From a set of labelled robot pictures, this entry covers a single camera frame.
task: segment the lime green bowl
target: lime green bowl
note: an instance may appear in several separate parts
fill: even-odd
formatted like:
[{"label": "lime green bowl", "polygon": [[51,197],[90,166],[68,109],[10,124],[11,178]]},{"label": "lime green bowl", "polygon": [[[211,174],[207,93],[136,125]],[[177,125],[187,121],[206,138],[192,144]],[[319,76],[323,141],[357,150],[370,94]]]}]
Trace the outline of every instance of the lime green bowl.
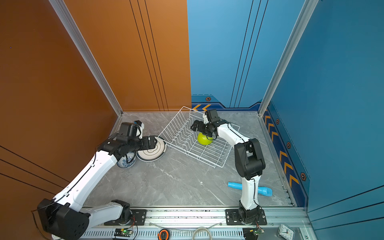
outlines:
[{"label": "lime green bowl", "polygon": [[197,140],[199,141],[199,143],[201,145],[209,145],[213,142],[212,137],[207,137],[206,135],[204,135],[202,133],[199,133],[199,135],[197,136]]}]

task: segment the black line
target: black line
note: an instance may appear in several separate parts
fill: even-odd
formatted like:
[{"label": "black line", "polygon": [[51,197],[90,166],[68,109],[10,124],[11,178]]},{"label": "black line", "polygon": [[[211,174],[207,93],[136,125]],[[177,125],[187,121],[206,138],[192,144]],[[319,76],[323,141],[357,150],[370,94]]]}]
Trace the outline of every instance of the black line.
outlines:
[{"label": "black line", "polygon": [[147,31],[145,30],[145,25],[144,25],[143,15],[141,14],[141,9],[140,9],[139,0],[137,0],[137,5],[139,6],[139,11],[140,11],[140,16],[141,16],[141,21],[142,21],[142,23],[143,23],[143,27],[144,27],[145,38],[147,39],[147,44],[148,44],[148,49],[149,49],[149,55],[151,56],[152,66],[153,66],[153,71],[155,72],[155,77],[156,77],[156,82],[157,82],[157,88],[159,89],[160,99],[161,99],[161,104],[163,105],[163,110],[164,110],[165,107],[164,107],[164,103],[163,103],[163,98],[162,98],[162,96],[161,96],[161,91],[160,91],[159,81],[158,81],[158,79],[157,79],[157,74],[156,74],[155,64],[153,63],[153,58],[152,58],[152,53],[151,53],[151,47],[149,46],[149,41],[148,41]]},{"label": "black line", "polygon": [[[332,204],[336,204],[336,203],[338,203],[338,202],[342,202],[342,201],[344,201],[344,200],[347,200],[347,199],[350,199],[350,198],[356,197],[356,196],[358,196],[358,195],[361,195],[361,194],[364,194],[364,193],[367,193],[367,192],[370,192],[370,191],[373,191],[373,190],[379,189],[379,188],[381,188],[381,187],[384,187],[384,185],[381,185],[381,186],[379,186],[379,187],[375,187],[375,188],[372,188],[371,190],[368,190],[368,191],[365,191],[365,192],[362,192],[362,193],[359,193],[359,194],[353,195],[352,197],[347,197],[346,199],[342,199],[342,200],[340,200],[340,201],[337,201],[337,202],[334,202],[334,203],[331,203],[331,204],[325,205],[325,206],[323,206],[323,207],[328,207],[328,206],[330,206],[330,205],[332,205]],[[317,209],[314,209],[314,210],[311,210],[311,211],[309,211],[309,212],[313,212],[313,211],[316,211],[316,210],[322,209],[323,207],[319,207],[319,208],[317,208]]]},{"label": "black line", "polygon": [[237,107],[240,106],[241,98],[242,98],[242,96],[243,96],[245,83],[247,82],[247,77],[248,77],[249,69],[251,68],[251,63],[252,63],[253,54],[255,53],[255,48],[256,48],[257,40],[259,39],[260,29],[262,28],[262,24],[263,24],[263,20],[264,20],[264,15],[265,15],[265,10],[266,10],[266,7],[268,6],[268,1],[269,1],[269,0],[267,0],[266,5],[265,5],[265,9],[264,9],[264,14],[263,14],[262,22],[260,23],[259,33],[257,34],[257,38],[256,38],[256,42],[255,42],[255,47],[253,48],[251,61],[249,62],[249,67],[248,67],[247,75],[245,76],[244,85],[243,85],[243,90],[241,91],[241,96],[240,96],[239,104],[237,105]]},{"label": "black line", "polygon": [[20,181],[20,180],[18,180],[18,179],[16,179],[16,178],[13,178],[13,177],[10,177],[10,176],[8,176],[8,175],[2,174],[2,173],[0,173],[0,174],[1,174],[1,175],[3,175],[3,176],[9,177],[9,178],[11,178],[11,179],[13,179],[13,180],[16,180],[16,181],[18,181],[18,182],[22,182],[22,183],[25,183],[26,185],[29,185],[29,186],[35,187],[35,188],[37,188],[37,189],[43,190],[43,191],[45,191],[45,192],[49,192],[49,191],[47,191],[47,190],[44,190],[44,189],[42,189],[42,188],[39,188],[39,187],[36,187],[36,186],[34,186],[34,185],[31,185],[31,184],[29,184],[29,183],[26,183],[26,182]]},{"label": "black line", "polygon": [[251,46],[251,42],[252,42],[253,31],[255,30],[255,25],[256,25],[257,16],[259,15],[260,4],[261,4],[261,0],[260,0],[260,3],[259,3],[259,8],[257,9],[256,18],[255,18],[255,23],[253,24],[253,29],[252,29],[252,34],[251,34],[251,40],[249,41],[247,54],[246,54],[246,56],[245,56],[245,61],[244,61],[244,66],[243,66],[243,71],[242,71],[242,73],[241,73],[241,77],[240,77],[239,88],[237,89],[237,94],[236,94],[235,104],[234,104],[233,107],[235,107],[235,105],[236,105],[237,96],[238,96],[238,94],[239,94],[240,85],[241,85],[241,79],[243,78],[244,68],[245,68],[245,64],[247,63],[247,58],[248,58],[249,47]]},{"label": "black line", "polygon": [[49,170],[47,170],[47,169],[45,169],[45,168],[43,168],[43,167],[40,167],[40,166],[39,166],[39,165],[37,165],[36,163],[29,161],[29,160],[28,160],[28,159],[26,159],[25,157],[22,157],[22,156],[20,156],[19,154],[17,154],[17,153],[14,153],[14,152],[12,152],[11,150],[9,150],[9,149],[7,149],[7,148],[5,148],[5,147],[1,146],[1,145],[0,145],[0,147],[1,147],[1,148],[3,148],[3,149],[5,149],[5,150],[7,150],[7,151],[8,151],[8,152],[10,152],[10,153],[13,153],[14,155],[16,155],[16,156],[18,156],[18,157],[20,157],[20,158],[22,158],[22,159],[26,160],[27,162],[30,162],[30,163],[32,163],[33,165],[36,165],[36,166],[38,166],[39,168],[41,168],[41,169],[44,169],[44,170],[46,170],[46,171],[47,171],[47,172],[49,172],[49,173],[52,173],[53,175],[55,175],[55,176],[57,176],[57,177],[59,177],[59,178],[61,178],[61,179],[65,180],[65,181],[67,181],[67,182],[70,182],[70,181],[68,181],[68,180],[66,180],[66,179],[64,179],[64,178],[62,178],[62,177],[60,177],[59,175],[57,175],[57,174],[54,174],[53,172],[51,172],[51,171],[49,171]]},{"label": "black line", "polygon": [[321,220],[321,219],[325,219],[325,218],[328,218],[328,217],[333,217],[333,216],[340,215],[340,214],[344,214],[344,213],[347,213],[347,212],[353,212],[353,211],[356,211],[356,210],[359,210],[359,209],[364,209],[366,207],[371,207],[371,206],[379,205],[379,204],[382,204],[382,203],[384,203],[384,202],[378,202],[376,204],[371,204],[371,205],[368,205],[368,206],[365,206],[365,207],[359,207],[357,209],[352,209],[352,210],[349,210],[349,211],[341,212],[339,214],[333,214],[331,216],[322,217],[322,218],[319,218],[319,219],[316,219],[316,220],[312,220],[311,222],[314,222],[314,221],[317,221],[317,220]]},{"label": "black line", "polygon": [[351,223],[346,223],[346,224],[340,224],[340,225],[331,226],[331,227],[323,227],[323,228],[319,228],[319,229],[314,229],[314,231],[322,230],[322,229],[327,229],[327,228],[333,228],[333,227],[339,227],[339,226],[345,226],[345,225],[355,224],[355,223],[360,223],[360,222],[368,222],[368,221],[373,221],[373,220],[379,220],[379,219],[382,219],[382,218],[384,218],[384,217],[378,217],[378,218],[373,218],[373,219],[368,219],[368,220],[363,220],[363,221],[358,221],[358,222],[351,222]]},{"label": "black line", "polygon": [[164,90],[164,96],[166,98],[166,105],[167,105],[167,110],[169,111],[169,108],[168,108],[168,101],[167,101],[167,95],[166,95],[166,90],[164,89],[164,83],[163,83],[163,77],[161,75],[161,69],[160,69],[160,63],[159,63],[159,58],[157,56],[157,50],[156,50],[156,45],[155,45],[155,39],[153,37],[153,32],[152,32],[152,27],[151,27],[151,21],[149,20],[149,14],[148,14],[148,8],[147,8],[147,2],[146,0],[144,0],[144,3],[145,3],[145,8],[147,10],[147,16],[148,16],[148,21],[149,21],[149,27],[151,29],[151,34],[152,34],[152,40],[153,40],[153,46],[155,47],[155,54],[156,54],[156,58],[157,58],[157,65],[159,66],[159,72],[160,72],[160,79],[161,79],[161,84],[163,85],[163,90]]},{"label": "black line", "polygon": [[233,93],[235,92],[236,78],[237,78],[237,73],[239,72],[240,60],[241,60],[241,55],[243,54],[243,48],[244,48],[244,43],[245,43],[245,36],[247,35],[249,19],[250,19],[250,17],[251,17],[251,12],[252,12],[252,6],[253,6],[253,0],[252,0],[252,4],[251,4],[251,10],[249,11],[249,17],[248,17],[248,22],[247,22],[247,28],[245,29],[244,40],[243,40],[243,46],[241,47],[240,59],[239,59],[239,64],[238,64],[238,66],[237,66],[236,77],[235,77],[235,83],[233,84],[233,90],[232,90],[231,102],[229,103],[229,107],[231,107],[231,104],[232,104],[232,98],[233,98]]},{"label": "black line", "polygon": [[[34,175],[34,176],[36,176],[36,177],[38,177],[38,178],[40,178],[40,179],[46,180],[45,178],[42,178],[42,177],[40,177],[40,176],[37,176],[36,174],[33,174],[33,173],[31,173],[31,172],[29,172],[29,171],[27,171],[27,170],[24,170],[24,169],[22,169],[22,168],[20,168],[20,167],[18,167],[18,166],[16,166],[16,165],[13,165],[12,163],[9,163],[9,162],[7,162],[7,161],[5,161],[5,160],[3,160],[3,159],[0,159],[0,161],[6,162],[6,163],[8,163],[9,165],[12,165],[12,166],[14,166],[14,167],[17,167],[18,169],[23,170],[24,172],[30,173],[30,174],[32,174],[32,175]],[[57,185],[56,183],[53,183],[53,182],[51,182],[51,181],[49,181],[49,180],[46,180],[46,181],[47,181],[47,182],[50,182],[50,183],[52,183],[52,184],[54,184],[54,185],[56,185],[56,186],[58,186],[58,187],[64,188],[64,187],[59,186],[59,185]]]},{"label": "black line", "polygon": [[155,97],[156,97],[156,101],[157,101],[157,106],[159,107],[159,111],[161,111],[161,110],[160,110],[160,105],[159,105],[159,100],[157,99],[157,94],[156,94],[156,91],[155,91],[155,85],[153,84],[153,80],[152,80],[151,71],[149,70],[149,65],[148,65],[148,61],[147,61],[147,56],[145,55],[145,51],[144,51],[143,42],[141,41],[141,36],[140,36],[140,32],[139,32],[139,27],[137,26],[137,22],[136,22],[135,13],[133,12],[133,7],[132,7],[132,2],[131,2],[131,0],[129,0],[129,3],[130,3],[130,5],[131,5],[131,9],[132,9],[133,18],[135,19],[135,23],[136,23],[137,32],[139,33],[139,38],[140,38],[140,42],[141,42],[141,47],[143,48],[143,53],[144,53],[145,62],[147,63],[148,72],[149,72],[149,76],[150,76],[150,78],[151,78],[151,82],[152,82],[153,91],[155,92]]}]

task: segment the orange wall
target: orange wall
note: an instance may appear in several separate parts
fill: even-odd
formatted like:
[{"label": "orange wall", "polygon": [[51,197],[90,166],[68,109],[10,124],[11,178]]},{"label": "orange wall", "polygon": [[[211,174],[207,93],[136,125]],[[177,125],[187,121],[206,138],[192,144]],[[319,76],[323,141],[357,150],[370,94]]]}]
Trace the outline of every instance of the orange wall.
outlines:
[{"label": "orange wall", "polygon": [[46,169],[0,148],[1,239],[41,239],[30,211],[79,173],[117,116],[48,1],[1,1],[0,34],[0,145]]},{"label": "orange wall", "polygon": [[124,111],[191,106],[186,0],[65,3]]}]

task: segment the clock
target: clock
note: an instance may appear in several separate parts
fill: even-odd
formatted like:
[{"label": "clock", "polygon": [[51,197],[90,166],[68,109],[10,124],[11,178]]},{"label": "clock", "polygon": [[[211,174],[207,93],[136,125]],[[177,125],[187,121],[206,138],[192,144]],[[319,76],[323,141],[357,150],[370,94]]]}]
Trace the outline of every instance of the clock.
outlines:
[{"label": "clock", "polygon": [[285,240],[293,240],[295,232],[285,224],[281,224],[277,235]]}]

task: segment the white wire dish rack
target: white wire dish rack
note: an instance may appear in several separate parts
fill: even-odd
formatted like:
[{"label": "white wire dish rack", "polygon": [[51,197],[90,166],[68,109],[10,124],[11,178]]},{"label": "white wire dish rack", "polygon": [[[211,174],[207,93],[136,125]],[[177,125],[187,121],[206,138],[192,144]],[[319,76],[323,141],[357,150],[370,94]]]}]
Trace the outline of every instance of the white wire dish rack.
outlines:
[{"label": "white wire dish rack", "polygon": [[[183,152],[187,156],[214,168],[223,167],[232,146],[220,137],[209,145],[201,145],[197,141],[199,132],[190,129],[195,120],[203,121],[203,114],[191,108],[182,107],[159,134],[159,137],[162,137],[169,147]],[[231,124],[231,126],[237,131],[240,129],[238,125]]]}]

